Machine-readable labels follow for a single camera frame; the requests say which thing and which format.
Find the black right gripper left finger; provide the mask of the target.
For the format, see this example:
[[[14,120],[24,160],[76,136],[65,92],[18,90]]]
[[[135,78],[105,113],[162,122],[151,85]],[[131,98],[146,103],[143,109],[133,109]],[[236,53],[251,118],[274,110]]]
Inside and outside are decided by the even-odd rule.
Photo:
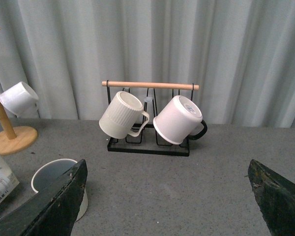
[[[69,236],[83,201],[88,169],[80,160],[0,220],[0,236]]]

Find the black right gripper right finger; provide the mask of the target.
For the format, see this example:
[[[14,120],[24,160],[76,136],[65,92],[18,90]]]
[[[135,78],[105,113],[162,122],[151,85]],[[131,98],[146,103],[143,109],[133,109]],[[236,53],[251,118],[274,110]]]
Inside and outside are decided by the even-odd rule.
[[[295,184],[252,159],[248,178],[272,236],[295,236]]]

